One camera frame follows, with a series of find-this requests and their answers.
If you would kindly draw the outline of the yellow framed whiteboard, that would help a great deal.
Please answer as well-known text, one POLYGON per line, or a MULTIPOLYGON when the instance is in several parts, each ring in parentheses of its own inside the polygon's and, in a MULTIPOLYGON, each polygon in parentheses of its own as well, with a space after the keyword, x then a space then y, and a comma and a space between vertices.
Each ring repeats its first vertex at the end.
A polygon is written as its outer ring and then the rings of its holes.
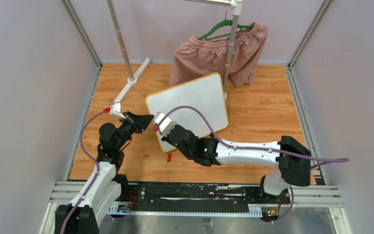
MULTIPOLYGON (((149 113, 156 117, 178 106, 191 106, 204 115, 214 131, 225 129, 229 125, 222 78, 218 73, 150 94, 145 102, 149 113)), ((170 114, 169 118, 198 137, 210 134, 203 119, 191 109, 179 109, 170 114)))

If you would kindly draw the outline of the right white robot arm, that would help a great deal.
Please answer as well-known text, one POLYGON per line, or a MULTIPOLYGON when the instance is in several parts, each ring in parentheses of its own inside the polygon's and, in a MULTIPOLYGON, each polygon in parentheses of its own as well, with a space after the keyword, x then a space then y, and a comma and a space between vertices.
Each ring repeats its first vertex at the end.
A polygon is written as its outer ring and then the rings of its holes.
POLYGON ((225 164, 257 164, 273 168, 262 177, 259 198, 272 203, 290 186, 311 184, 311 152, 291 136, 268 143, 238 143, 216 137, 197 137, 192 131, 176 125, 161 137, 188 160, 202 166, 225 164))

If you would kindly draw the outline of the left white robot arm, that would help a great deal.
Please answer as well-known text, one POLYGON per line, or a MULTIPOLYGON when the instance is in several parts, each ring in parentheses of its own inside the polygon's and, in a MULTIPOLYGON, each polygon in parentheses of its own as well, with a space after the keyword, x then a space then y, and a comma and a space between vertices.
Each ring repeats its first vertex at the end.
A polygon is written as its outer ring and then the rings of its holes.
POLYGON ((111 205, 125 201, 130 195, 126 175, 118 171, 123 164, 123 150, 133 134, 144 132, 153 115, 123 114, 120 126, 104 123, 99 128, 97 157, 87 156, 95 163, 94 170, 78 194, 55 213, 56 234, 97 234, 111 205))

